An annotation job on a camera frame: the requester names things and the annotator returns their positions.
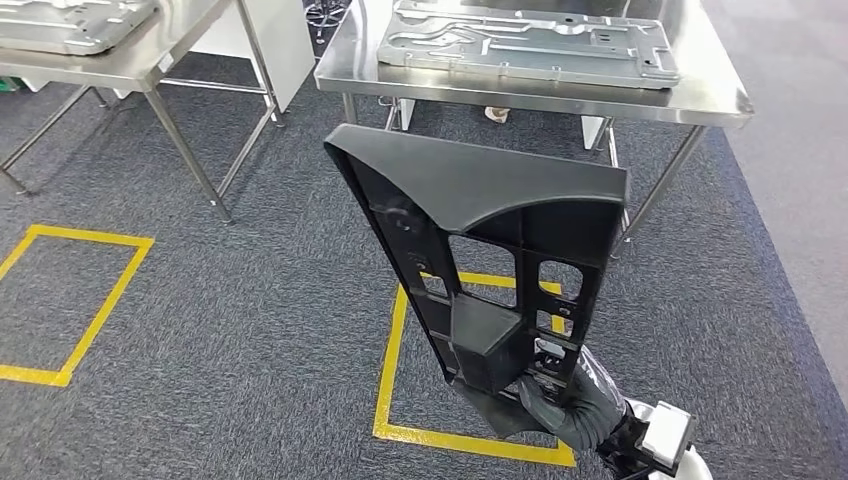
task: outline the hand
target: hand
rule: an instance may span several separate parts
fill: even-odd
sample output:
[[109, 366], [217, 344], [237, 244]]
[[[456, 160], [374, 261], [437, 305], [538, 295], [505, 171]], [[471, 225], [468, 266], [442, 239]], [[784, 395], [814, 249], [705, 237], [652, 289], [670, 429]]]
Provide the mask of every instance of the hand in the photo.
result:
[[615, 383], [587, 349], [571, 379], [563, 405], [549, 402], [530, 375], [519, 379], [521, 404], [545, 428], [574, 450], [592, 450], [618, 426], [626, 407]]

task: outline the yellow tape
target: yellow tape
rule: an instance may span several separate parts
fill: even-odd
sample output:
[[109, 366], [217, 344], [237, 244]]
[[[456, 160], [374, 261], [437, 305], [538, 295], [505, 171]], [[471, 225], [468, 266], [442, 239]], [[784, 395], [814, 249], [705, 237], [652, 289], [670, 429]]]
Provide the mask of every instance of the yellow tape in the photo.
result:
[[[468, 283], [515, 288], [514, 278], [498, 275], [462, 272], [459, 274], [459, 279]], [[560, 293], [561, 291], [560, 285], [556, 283], [543, 282], [542, 287], [552, 293]], [[398, 287], [394, 308], [392, 309], [392, 326], [386, 345], [383, 372], [377, 392], [377, 408], [374, 412], [373, 429], [375, 437], [528, 462], [548, 463], [565, 467], [576, 465], [574, 452], [559, 440], [557, 440], [556, 448], [546, 448], [390, 424], [389, 412], [392, 406], [392, 392], [394, 391], [407, 304], [406, 293], [403, 288]], [[563, 327], [564, 320], [561, 317], [554, 316], [552, 328], [555, 331], [562, 332]]]
[[32, 244], [39, 235], [48, 237], [68, 238], [71, 240], [84, 240], [89, 242], [109, 243], [114, 245], [124, 245], [136, 247], [136, 252], [130, 259], [127, 268], [118, 278], [118, 282], [112, 287], [112, 291], [106, 297], [106, 301], [97, 311], [94, 319], [86, 328], [85, 333], [79, 342], [77, 342], [74, 351], [65, 361], [65, 364], [59, 371], [40, 370], [36, 368], [18, 367], [15, 365], [0, 365], [0, 379], [14, 380], [18, 382], [37, 383], [41, 385], [49, 385], [54, 387], [66, 387], [71, 381], [71, 376], [74, 369], [82, 361], [85, 352], [91, 347], [91, 343], [103, 327], [112, 309], [118, 303], [118, 299], [124, 293], [136, 270], [138, 270], [141, 261], [147, 255], [150, 247], [153, 246], [153, 239], [147, 237], [133, 237], [129, 235], [119, 235], [108, 232], [97, 232], [93, 230], [78, 230], [74, 228], [53, 227], [48, 225], [32, 225], [27, 230], [21, 242], [12, 250], [8, 257], [0, 264], [0, 279], [12, 268], [12, 265], [18, 261], [24, 251]]

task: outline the black plastic part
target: black plastic part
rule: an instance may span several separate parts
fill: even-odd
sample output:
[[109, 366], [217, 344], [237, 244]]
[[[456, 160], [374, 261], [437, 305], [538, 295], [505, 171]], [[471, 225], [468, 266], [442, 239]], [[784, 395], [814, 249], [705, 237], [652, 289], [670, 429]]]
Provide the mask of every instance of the black plastic part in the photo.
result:
[[[534, 338], [545, 335], [565, 349], [553, 380], [567, 384], [626, 204], [624, 170], [353, 125], [338, 127], [325, 147], [368, 217], [448, 382], [499, 395], [531, 369]], [[451, 235], [513, 255], [514, 307], [463, 289]], [[576, 298], [540, 288], [539, 266], [549, 260], [580, 271]], [[446, 296], [428, 292], [422, 274], [440, 277]], [[573, 322], [571, 335], [537, 329], [537, 311]], [[515, 399], [508, 404], [516, 415], [523, 411]]]
[[451, 343], [465, 383], [496, 394], [533, 360], [533, 341], [521, 315], [464, 293], [453, 299]]

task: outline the metal sheet part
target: metal sheet part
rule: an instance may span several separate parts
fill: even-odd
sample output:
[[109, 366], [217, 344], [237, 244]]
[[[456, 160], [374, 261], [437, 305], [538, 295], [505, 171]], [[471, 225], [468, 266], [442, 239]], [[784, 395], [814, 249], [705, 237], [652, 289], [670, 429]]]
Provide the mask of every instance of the metal sheet part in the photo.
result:
[[379, 61], [486, 75], [670, 88], [680, 75], [657, 20], [401, 0]]
[[154, 0], [0, 0], [0, 48], [94, 55], [156, 10]]

